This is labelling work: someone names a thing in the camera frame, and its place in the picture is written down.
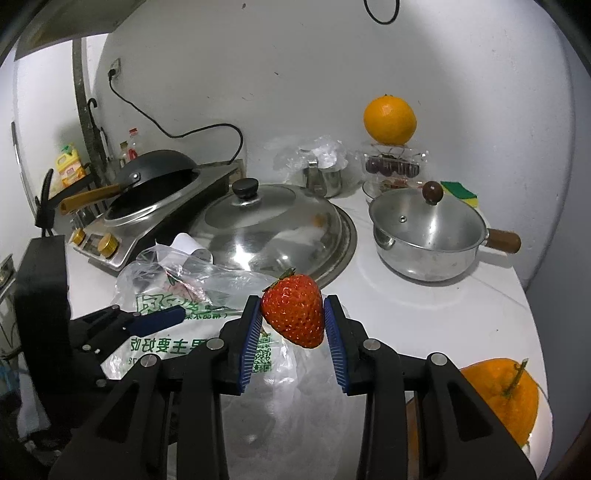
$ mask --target black knob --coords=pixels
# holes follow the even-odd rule
[[[234,194],[242,199],[249,200],[256,197],[256,191],[258,190],[257,179],[240,179],[232,183],[232,191]]]

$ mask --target metal pipe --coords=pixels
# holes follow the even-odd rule
[[[12,144],[14,146],[14,156],[17,158],[18,171],[21,175],[22,188],[25,190],[25,195],[27,197],[27,202],[29,203],[31,213],[33,214],[33,217],[35,217],[35,214],[37,212],[37,208],[35,206],[35,196],[33,195],[33,191],[31,190],[31,186],[29,185],[27,174],[25,173],[25,169],[21,161],[21,156],[18,151],[17,126],[14,122],[10,123],[10,129],[12,131]]]

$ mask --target stove knob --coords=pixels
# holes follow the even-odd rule
[[[86,232],[82,228],[77,228],[72,232],[72,236],[70,237],[70,242],[76,245],[77,247],[84,241],[86,238]]]
[[[103,238],[100,239],[98,250],[103,257],[112,257],[118,248],[119,241],[111,233],[106,233]]]

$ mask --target black frying pan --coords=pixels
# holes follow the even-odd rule
[[[128,192],[155,179],[183,170],[193,170],[196,163],[188,156],[174,150],[155,150],[140,155],[123,167],[116,177],[116,183],[89,192],[78,193],[60,203],[60,213],[65,215],[82,207],[100,202],[123,192]]]

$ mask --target stainless steel pot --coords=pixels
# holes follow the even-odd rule
[[[306,188],[319,197],[332,198],[343,188],[340,170],[329,171],[318,168],[318,159],[310,160],[304,169]]]
[[[422,190],[386,192],[369,205],[379,256],[395,271],[422,281],[442,281],[466,271],[480,245],[517,253],[519,235],[486,227],[472,207],[435,181]]]

